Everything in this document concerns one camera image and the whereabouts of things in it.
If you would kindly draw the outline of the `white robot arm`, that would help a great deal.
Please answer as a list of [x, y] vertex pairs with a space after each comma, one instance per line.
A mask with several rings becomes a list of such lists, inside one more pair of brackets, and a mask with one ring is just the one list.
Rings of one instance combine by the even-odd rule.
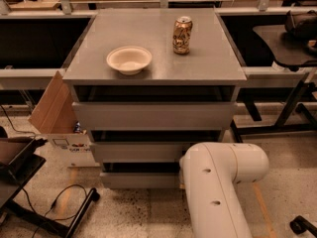
[[253, 238], [234, 185], [268, 173], [254, 144], [198, 143], [180, 159], [194, 238]]

